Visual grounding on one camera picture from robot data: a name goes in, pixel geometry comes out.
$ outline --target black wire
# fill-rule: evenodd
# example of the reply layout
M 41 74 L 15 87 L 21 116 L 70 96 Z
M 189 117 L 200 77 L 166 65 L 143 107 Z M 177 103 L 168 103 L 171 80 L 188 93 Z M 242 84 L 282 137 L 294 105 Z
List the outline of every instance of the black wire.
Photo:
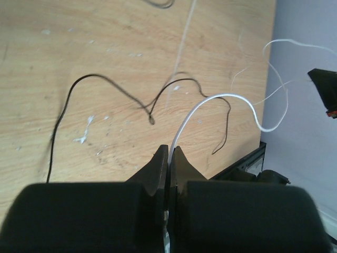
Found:
M 200 93 L 200 95 L 203 96 L 204 98 L 208 98 L 208 97 L 209 97 L 209 96 L 207 96 L 207 95 L 205 95 L 205 94 L 203 93 L 202 88 L 201 88 L 201 85 L 200 85 L 200 83 L 198 82 L 197 79 L 194 79 L 194 78 L 181 78 L 181 79 L 174 80 L 174 81 L 168 83 L 167 85 L 165 85 L 165 86 L 159 91 L 159 93 L 158 93 L 158 95 L 155 97 L 155 99 L 152 100 L 152 102 L 151 102 L 150 104 L 147 104 L 147 105 L 145 106 L 145 107 L 148 107 L 148 106 L 150 106 L 151 104 L 153 104 L 153 105 L 152 105 L 152 108 L 151 108 L 151 110 L 150 110 L 150 113 L 149 113 L 149 115 L 148 115 L 148 116 L 149 116 L 149 120 L 150 120 L 150 117 L 152 117 L 152 112 L 153 112 L 154 107 L 156 106 L 156 103 L 157 103 L 159 97 L 161 96 L 161 94 L 162 94 L 162 93 L 166 90 L 166 88 L 168 88 L 170 85 L 172 85 L 172 84 L 174 84 L 174 83 L 176 83 L 176 82 L 180 82 L 180 81 L 193 81 L 193 82 L 195 82 L 196 85 L 197 85 L 198 88 L 199 88 L 199 93 Z M 224 137 L 224 138 L 221 140 L 221 142 L 215 147 L 215 149 L 213 150 L 212 154 L 217 153 L 217 152 L 218 152 L 219 150 L 221 150 L 221 149 L 225 146 L 225 144 L 226 144 L 226 141 L 227 141 L 227 135 L 228 135 L 228 122 L 229 122 L 228 119 L 229 119 L 229 115 L 230 115 L 230 112 L 231 112 L 231 109 L 232 109 L 231 105 L 229 104 L 229 102 L 228 102 L 225 98 L 217 98 L 217 99 L 221 99 L 221 100 L 225 101 L 225 102 L 227 103 L 229 109 L 228 109 L 228 111 L 227 111 L 227 117 L 226 117 L 225 137 Z
M 143 1 L 159 9 L 168 9 L 172 7 L 175 0 L 168 0 L 166 3 L 163 3 L 163 4 L 155 3 L 151 0 L 143 0 Z
M 106 80 L 108 83 L 110 83 L 111 85 L 113 85 L 115 88 L 117 88 L 120 92 L 122 92 L 128 98 L 130 98 L 131 100 L 135 101 L 148 114 L 148 120 L 149 120 L 150 124 L 151 125 L 155 124 L 154 118 L 151 116 L 151 113 L 148 111 L 148 109 L 146 108 L 146 106 L 139 99 L 137 99 L 136 97 L 134 97 L 133 95 L 131 95 L 130 93 L 128 93 L 126 90 L 124 90 L 122 87 L 120 87 L 113 80 L 109 79 L 108 77 L 106 77 L 104 75 L 100 75 L 100 74 L 89 74 L 89 75 L 84 75 L 84 76 L 80 77 L 79 79 L 77 79 L 73 83 L 73 85 L 69 89 L 67 100 L 65 101 L 63 111 L 62 111 L 60 117 L 58 117 L 58 120 L 56 121 L 56 124 L 54 126 L 53 135 L 52 135 L 52 139 L 51 139 L 51 141 L 52 141 L 52 145 L 51 145 L 51 158 L 50 158 L 50 161 L 49 161 L 49 171 L 48 171 L 47 181 L 46 181 L 47 183 L 49 183 L 49 180 L 50 180 L 50 177 L 51 177 L 51 173 L 52 173 L 53 153 L 54 153 L 54 144 L 55 144 L 55 137 L 56 137 L 57 128 L 58 128 L 60 122 L 62 121 L 62 118 L 63 118 L 63 116 L 64 116 L 64 114 L 65 114 L 65 112 L 67 110 L 69 99 L 70 99 L 70 96 L 72 94 L 72 91 L 75 88 L 75 86 L 77 85 L 77 83 L 79 83 L 81 80 L 83 80 L 85 78 L 88 78 L 88 77 L 91 77 L 91 76 L 99 77 L 99 78 L 102 78 L 102 79 Z

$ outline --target table surface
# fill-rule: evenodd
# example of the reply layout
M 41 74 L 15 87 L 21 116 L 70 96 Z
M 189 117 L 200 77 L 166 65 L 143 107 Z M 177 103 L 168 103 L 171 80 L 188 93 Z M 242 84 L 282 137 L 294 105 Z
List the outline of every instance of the table surface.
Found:
M 100 73 L 151 102 L 173 73 L 192 1 L 158 9 L 143 0 L 0 0 L 0 220 L 28 184 L 45 182 L 50 139 L 72 83 Z M 252 102 L 264 98 L 274 0 L 199 0 L 187 32 L 177 77 L 199 80 L 205 94 L 230 92 Z M 191 108 L 201 101 L 192 81 L 160 97 L 155 125 L 137 104 L 96 77 L 76 86 L 59 127 L 51 182 L 124 181 L 145 165 L 160 144 L 170 145 Z M 183 131 L 180 145 L 206 177 L 259 146 L 251 109 L 229 98 L 228 106 L 203 105 Z M 263 103 L 256 106 L 262 120 Z M 74 141 L 84 135 L 83 144 Z

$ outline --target gray wall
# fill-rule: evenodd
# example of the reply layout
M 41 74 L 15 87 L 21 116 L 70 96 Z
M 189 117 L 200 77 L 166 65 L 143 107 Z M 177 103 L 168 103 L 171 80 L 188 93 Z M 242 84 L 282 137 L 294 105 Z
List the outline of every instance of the gray wall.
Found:
M 292 38 L 337 52 L 337 1 L 278 0 L 273 39 L 277 38 Z M 315 67 L 337 71 L 337 56 L 288 42 L 272 44 L 271 63 L 284 82 L 309 80 L 306 73 Z M 279 86 L 270 70 L 266 94 Z M 275 131 L 261 137 L 267 143 L 264 168 L 275 170 L 293 185 L 306 189 L 336 238 L 337 120 L 326 116 L 313 83 L 290 83 L 288 88 L 289 109 L 284 121 Z M 285 95 L 280 89 L 265 103 L 263 126 L 273 127 L 284 108 Z

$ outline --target cable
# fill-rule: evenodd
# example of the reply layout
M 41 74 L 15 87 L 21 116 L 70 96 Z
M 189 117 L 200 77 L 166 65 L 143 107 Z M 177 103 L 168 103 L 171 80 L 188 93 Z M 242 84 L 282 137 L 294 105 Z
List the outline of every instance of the cable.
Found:
M 304 47 L 313 47 L 313 48 L 319 48 L 319 49 L 323 49 L 323 50 L 327 50 L 329 51 L 330 53 L 334 54 L 337 56 L 337 53 L 334 51 L 334 50 L 331 50 L 330 48 L 327 48 L 325 46 L 317 46 L 317 45 L 312 45 L 312 44 L 305 44 L 305 43 L 301 43 L 301 42 L 298 42 L 296 40 L 293 40 L 293 39 L 290 39 L 290 38 L 280 38 L 280 39 L 277 39 L 277 40 L 272 40 L 272 41 L 269 41 L 263 48 L 262 50 L 262 55 L 263 55 L 263 58 L 267 61 L 268 65 L 272 68 L 272 70 L 275 72 L 276 76 L 279 78 L 282 86 L 283 86 L 283 89 L 285 90 L 285 86 L 284 86 L 284 83 L 282 82 L 282 79 L 280 77 L 280 74 L 278 73 L 278 71 L 276 70 L 276 68 L 270 63 L 270 61 L 267 60 L 267 58 L 265 57 L 265 50 L 267 48 L 267 46 L 269 46 L 270 44 L 274 43 L 274 42 L 290 42 L 294 45 L 297 45 L 297 46 L 304 46 Z
M 100 75 L 100 74 L 89 74 L 89 75 L 84 75 L 82 77 L 80 77 L 79 79 L 77 79 L 73 85 L 71 86 L 71 88 L 69 89 L 68 92 L 68 96 L 66 99 L 66 102 L 64 104 L 63 107 L 63 111 L 60 115 L 60 117 L 58 117 L 58 120 L 56 121 L 56 124 L 54 126 L 54 130 L 53 130 L 53 135 L 52 135 L 52 144 L 51 144 L 51 157 L 50 157 L 50 161 L 49 161 L 49 170 L 48 170 L 48 175 L 47 175 L 47 180 L 46 183 L 49 183 L 50 177 L 51 177 L 51 173 L 52 173 L 52 167 L 53 167 L 53 154 L 54 154 L 54 144 L 55 144 L 55 137 L 56 137 L 56 132 L 58 129 L 59 124 L 62 121 L 62 118 L 67 110 L 68 107 L 68 103 L 69 103 L 69 99 L 70 96 L 72 94 L 73 89 L 75 88 L 75 86 L 77 85 L 77 83 L 79 83 L 81 80 L 88 78 L 88 77 L 99 77 L 102 78 L 104 80 L 106 80 L 108 83 L 110 83 L 111 85 L 113 85 L 116 89 L 118 89 L 120 92 L 122 92 L 124 95 L 126 95 L 128 98 L 130 98 L 131 100 L 135 101 L 137 104 L 139 104 L 141 106 L 141 108 L 148 114 L 148 119 L 151 125 L 155 124 L 154 118 L 151 116 L 150 112 L 148 111 L 148 109 L 145 107 L 145 105 L 136 97 L 134 97 L 133 95 L 131 95 L 130 93 L 128 93 L 126 90 L 124 90 L 122 87 L 120 87 L 117 83 L 115 83 L 113 80 L 109 79 L 108 77 L 104 76 L 104 75 Z
M 185 74 L 185 75 L 188 75 L 190 78 L 193 78 L 193 76 L 189 73 L 189 72 L 185 72 L 185 71 L 179 71 L 179 72 L 176 72 L 175 74 L 172 74 L 168 77 L 168 79 L 166 79 L 166 82 L 164 83 L 162 89 L 168 85 L 172 80 L 173 80 L 173 77 L 175 77 L 176 75 L 179 75 L 179 74 Z M 155 97 L 149 104 L 147 104 L 145 107 L 149 107 L 151 104 L 154 103 L 154 101 L 156 100 L 157 97 Z
M 306 81 L 306 82 L 311 82 L 310 80 L 290 80 L 290 81 L 287 81 L 284 83 L 284 85 L 288 84 L 288 83 L 292 83 L 292 82 L 301 82 L 301 81 Z M 268 98 L 270 98 L 272 95 L 274 95 L 274 93 L 276 91 L 278 91 L 280 88 L 282 88 L 282 86 L 278 87 L 273 93 L 271 93 L 269 96 L 267 96 L 265 99 L 261 100 L 260 102 L 258 103 L 255 103 L 253 105 L 257 105 L 257 104 L 260 104 L 262 103 L 263 101 L 266 101 Z
M 286 94 L 286 100 L 287 100 L 287 103 L 286 103 L 286 108 L 288 109 L 288 91 L 285 93 Z M 272 132 L 274 131 L 279 125 L 280 123 L 282 122 L 285 114 L 283 114 L 283 116 L 281 117 L 280 121 L 276 124 L 276 126 L 274 126 L 273 128 L 270 128 L 270 129 L 266 129 L 266 128 L 263 128 L 260 123 L 259 123 L 259 120 L 257 119 L 257 115 L 256 115 L 256 111 L 255 111 L 255 108 L 254 106 L 251 104 L 251 102 L 249 102 L 248 99 L 246 99 L 245 97 L 243 96 L 240 96 L 240 95 L 237 95 L 237 94 L 231 94 L 231 93 L 220 93 L 220 94 L 216 94 L 216 95 L 213 95 L 213 96 L 209 96 L 208 98 L 204 99 L 203 101 L 199 102 L 189 113 L 188 115 L 186 116 L 186 118 L 184 119 L 183 123 L 181 124 L 181 126 L 179 127 L 178 131 L 177 131 L 177 134 L 175 135 L 173 141 L 172 141 L 172 144 L 170 146 L 170 152 L 168 153 L 168 160 L 167 160 L 167 163 L 168 163 L 168 166 L 170 166 L 171 164 L 171 161 L 172 161 L 172 156 L 173 156 L 173 151 L 174 151 L 174 148 L 178 142 L 178 138 L 180 136 L 180 134 L 182 133 L 182 131 L 184 130 L 186 124 L 188 123 L 188 121 L 190 120 L 191 116 L 193 115 L 193 113 L 201 106 L 203 105 L 204 103 L 206 103 L 207 101 L 211 100 L 211 99 L 215 99 L 215 98 L 220 98 L 220 97 L 224 97 L 224 96 L 229 96 L 229 97 L 233 97 L 233 98 L 238 98 L 238 99 L 241 99 L 243 100 L 244 102 L 246 102 L 249 107 L 252 109 L 253 111 L 253 114 L 254 114 L 254 118 L 255 118 L 255 122 L 256 122 L 256 125 L 257 127 L 262 131 L 262 132 Z
M 242 48 L 242 44 L 241 44 L 241 38 L 242 38 L 243 31 L 244 31 L 244 28 L 241 30 L 241 33 L 240 33 L 240 35 L 239 35 L 239 40 L 237 41 L 237 43 L 238 43 L 238 45 L 239 45 L 240 52 L 241 52 L 243 58 L 245 59 L 246 67 L 245 67 L 244 69 L 240 70 L 239 72 L 237 72 L 236 75 L 233 77 L 233 80 L 232 80 L 232 83 L 231 83 L 231 90 L 232 90 L 232 87 L 233 87 L 233 83 L 234 83 L 235 78 L 236 78 L 240 73 L 242 73 L 243 71 L 245 71 L 246 69 L 248 69 L 248 61 L 247 61 L 246 56 L 245 56 L 244 53 L 243 53 L 243 48 Z
M 173 4 L 174 4 L 174 0 L 168 0 L 166 3 L 163 3 L 163 4 L 158 4 L 158 3 L 155 3 L 151 0 L 143 0 L 143 1 L 152 5 L 153 7 L 158 8 L 158 9 L 168 9 L 168 8 L 172 7 Z
M 195 82 L 196 85 L 197 85 L 198 88 L 199 88 L 199 93 L 200 93 L 200 95 L 203 96 L 204 98 L 208 98 L 208 97 L 209 97 L 209 96 L 206 96 L 206 95 L 203 93 L 202 88 L 201 88 L 201 85 L 200 85 L 200 83 L 198 82 L 197 79 L 194 79 L 194 78 L 192 78 L 192 77 L 191 77 L 191 78 L 181 78 L 181 79 L 177 79 L 177 80 L 174 80 L 174 81 L 168 83 L 167 85 L 165 85 L 165 86 L 159 91 L 159 93 L 158 93 L 158 95 L 155 97 L 155 99 L 152 100 L 152 102 L 151 102 L 150 104 L 146 105 L 146 107 L 148 107 L 148 106 L 150 106 L 151 104 L 153 104 L 153 105 L 152 105 L 152 108 L 151 108 L 151 110 L 150 110 L 149 116 L 152 116 L 152 112 L 153 112 L 153 110 L 154 110 L 154 107 L 156 106 L 156 103 L 157 103 L 159 97 L 160 97 L 161 94 L 166 90 L 166 88 L 168 88 L 170 85 L 172 85 L 172 84 L 174 84 L 174 83 L 176 83 L 176 82 L 180 82 L 180 81 L 193 81 L 193 82 Z M 227 103 L 229 109 L 228 109 L 228 111 L 227 111 L 227 117 L 226 117 L 226 130 L 225 130 L 225 136 L 224 136 L 224 138 L 220 141 L 220 143 L 215 147 L 215 149 L 212 151 L 212 154 L 217 153 L 217 152 L 218 152 L 219 150 L 221 150 L 221 149 L 225 146 L 225 144 L 226 144 L 226 141 L 227 141 L 227 135 L 228 135 L 228 124 L 229 124 L 228 118 L 229 118 L 229 114 L 230 114 L 231 109 L 232 109 L 232 108 L 231 108 L 231 105 L 229 104 L 229 102 L 228 102 L 226 99 L 224 99 L 224 98 L 218 98 L 218 99 L 221 99 L 221 100 L 225 101 L 225 102 Z

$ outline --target black plastic piece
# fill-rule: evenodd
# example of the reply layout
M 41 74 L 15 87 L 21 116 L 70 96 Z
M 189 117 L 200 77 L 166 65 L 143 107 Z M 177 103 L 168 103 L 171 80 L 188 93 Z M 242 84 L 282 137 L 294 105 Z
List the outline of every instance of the black plastic piece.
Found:
M 170 172 L 170 198 L 168 200 L 167 230 L 170 234 L 171 252 L 176 252 L 176 240 L 181 232 L 180 227 L 176 226 L 181 217 L 177 213 L 180 195 L 188 181 L 207 181 L 207 178 L 189 163 L 180 146 L 177 146 L 174 150 L 171 167 L 168 171 Z
M 179 201 L 176 252 L 330 252 L 316 206 L 302 189 L 188 182 Z
M 212 180 L 230 180 L 232 173 L 236 170 L 246 171 L 251 165 L 255 164 L 260 159 L 264 159 L 266 143 L 260 142 L 260 146 L 249 153 L 248 155 L 241 158 L 239 161 L 235 162 L 231 166 L 227 167 L 223 171 L 212 177 Z
M 168 146 L 124 183 L 26 187 L 0 232 L 1 252 L 163 252 Z
M 289 179 L 273 170 L 264 170 L 257 175 L 259 183 L 276 183 L 286 185 L 290 183 Z
M 327 109 L 327 115 L 337 118 L 337 73 L 313 69 L 308 72 Z
M 126 181 L 141 183 L 147 193 L 150 196 L 155 197 L 155 221 L 158 225 L 163 225 L 164 210 L 167 210 L 168 196 L 165 183 L 167 174 L 167 158 L 169 156 L 168 152 L 169 147 L 167 145 L 160 145 L 151 161 Z
M 242 171 L 235 170 L 231 174 L 231 181 L 240 181 L 240 182 L 254 182 L 256 180 L 256 176 L 254 174 Z

